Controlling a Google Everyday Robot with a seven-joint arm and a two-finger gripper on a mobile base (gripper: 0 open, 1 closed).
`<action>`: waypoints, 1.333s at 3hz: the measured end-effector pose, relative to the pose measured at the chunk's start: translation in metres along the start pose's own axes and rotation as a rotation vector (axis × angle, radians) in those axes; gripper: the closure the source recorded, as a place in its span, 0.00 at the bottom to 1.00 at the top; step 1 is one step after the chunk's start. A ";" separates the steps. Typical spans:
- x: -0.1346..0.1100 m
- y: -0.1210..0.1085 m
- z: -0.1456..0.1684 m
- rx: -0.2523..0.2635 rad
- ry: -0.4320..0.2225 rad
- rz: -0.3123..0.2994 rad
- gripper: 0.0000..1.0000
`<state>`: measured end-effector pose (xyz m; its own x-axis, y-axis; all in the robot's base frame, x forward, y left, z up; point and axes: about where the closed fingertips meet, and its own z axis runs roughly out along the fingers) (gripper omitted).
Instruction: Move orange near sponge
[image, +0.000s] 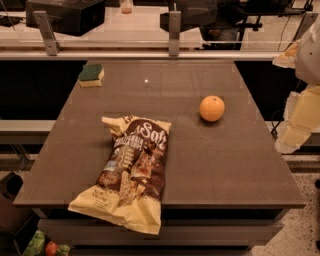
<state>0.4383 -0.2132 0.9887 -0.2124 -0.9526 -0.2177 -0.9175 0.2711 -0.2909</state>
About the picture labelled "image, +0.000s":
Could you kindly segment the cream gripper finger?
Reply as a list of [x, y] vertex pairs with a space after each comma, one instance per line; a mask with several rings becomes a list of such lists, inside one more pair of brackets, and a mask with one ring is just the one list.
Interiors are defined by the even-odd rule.
[[292, 68], [296, 66], [296, 55], [300, 41], [295, 41], [283, 53], [273, 59], [272, 64], [281, 68]]
[[320, 86], [308, 86], [301, 93], [291, 92], [283, 117], [275, 149], [282, 154], [291, 154], [320, 127]]

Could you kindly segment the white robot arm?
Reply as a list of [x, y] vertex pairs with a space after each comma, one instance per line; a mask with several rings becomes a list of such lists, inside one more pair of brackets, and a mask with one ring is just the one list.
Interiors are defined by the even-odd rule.
[[320, 24], [314, 22], [303, 36], [276, 57], [273, 65], [292, 68], [307, 84], [301, 93], [291, 92], [286, 100], [275, 148], [291, 154], [320, 127]]

